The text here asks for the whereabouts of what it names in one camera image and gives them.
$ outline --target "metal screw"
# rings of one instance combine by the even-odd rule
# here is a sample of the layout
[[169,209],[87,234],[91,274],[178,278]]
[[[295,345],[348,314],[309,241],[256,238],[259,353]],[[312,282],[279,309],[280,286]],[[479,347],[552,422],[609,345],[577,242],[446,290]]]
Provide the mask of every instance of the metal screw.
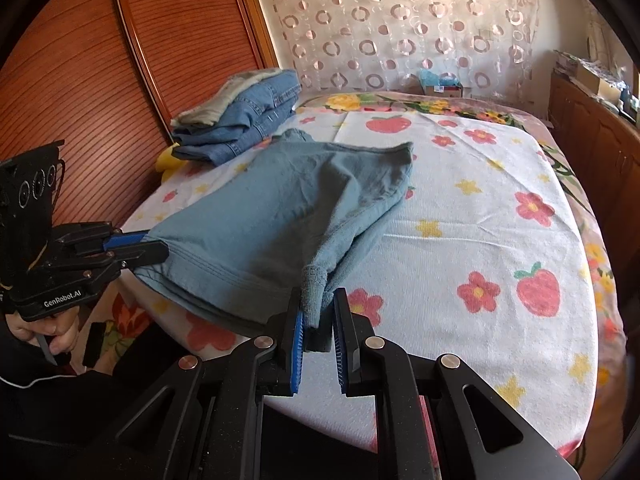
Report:
[[444,354],[440,358],[440,362],[445,368],[458,368],[460,366],[460,358],[453,354]]
[[372,335],[371,337],[367,337],[364,341],[364,344],[369,348],[374,348],[376,350],[382,348],[385,345],[385,340],[377,335]]
[[270,348],[273,344],[273,339],[271,339],[268,335],[261,335],[255,338],[254,345],[258,348]]
[[183,370],[191,370],[198,365],[198,358],[195,355],[185,355],[178,361],[178,366]]

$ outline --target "black pants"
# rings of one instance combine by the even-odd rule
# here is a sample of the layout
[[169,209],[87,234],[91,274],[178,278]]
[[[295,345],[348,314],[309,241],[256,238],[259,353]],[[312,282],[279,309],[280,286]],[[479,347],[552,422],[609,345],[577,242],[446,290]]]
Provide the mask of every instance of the black pants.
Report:
[[[187,353],[151,324],[123,355],[113,376],[88,372],[42,381],[27,390],[0,383],[0,476],[58,478],[79,449]],[[0,376],[27,384],[57,372],[39,348],[15,339],[2,317]],[[262,435],[262,480],[377,477],[373,453],[324,436],[266,406]]]

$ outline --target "wooden cabinet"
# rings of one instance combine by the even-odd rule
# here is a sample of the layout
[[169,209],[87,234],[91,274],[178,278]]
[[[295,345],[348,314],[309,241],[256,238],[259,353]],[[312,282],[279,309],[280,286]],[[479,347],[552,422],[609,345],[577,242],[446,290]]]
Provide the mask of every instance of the wooden cabinet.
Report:
[[640,135],[559,76],[551,81],[549,120],[591,203],[624,301],[640,285]]

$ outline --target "red strawberry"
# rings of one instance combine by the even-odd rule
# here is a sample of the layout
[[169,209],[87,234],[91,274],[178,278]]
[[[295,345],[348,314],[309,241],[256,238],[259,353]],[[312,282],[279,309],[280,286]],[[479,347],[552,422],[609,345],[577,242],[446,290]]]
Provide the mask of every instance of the red strawberry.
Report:
[[541,317],[553,317],[560,307],[560,285],[552,272],[542,269],[540,262],[531,267],[531,272],[518,270],[516,292],[530,313]]
[[394,115],[389,118],[374,117],[372,120],[367,121],[367,128],[380,134],[396,134],[406,130],[409,126],[411,126],[411,121],[401,115]]
[[170,191],[164,196],[164,198],[162,199],[162,202],[164,203],[164,202],[169,202],[169,200],[173,200],[177,194],[178,194],[177,189]]

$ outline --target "yellow plush toy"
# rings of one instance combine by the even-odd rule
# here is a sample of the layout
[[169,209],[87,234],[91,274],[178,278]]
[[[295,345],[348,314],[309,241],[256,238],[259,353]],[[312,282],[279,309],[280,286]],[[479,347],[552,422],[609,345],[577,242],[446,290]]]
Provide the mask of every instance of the yellow plush toy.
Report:
[[158,155],[158,158],[156,159],[156,171],[158,173],[162,173],[162,182],[171,177],[172,174],[174,174],[187,163],[186,160],[180,160],[179,158],[175,158],[171,154],[175,146],[178,146],[177,142],[175,144],[172,144],[165,150],[162,150],[162,153],[160,153],[160,155]]

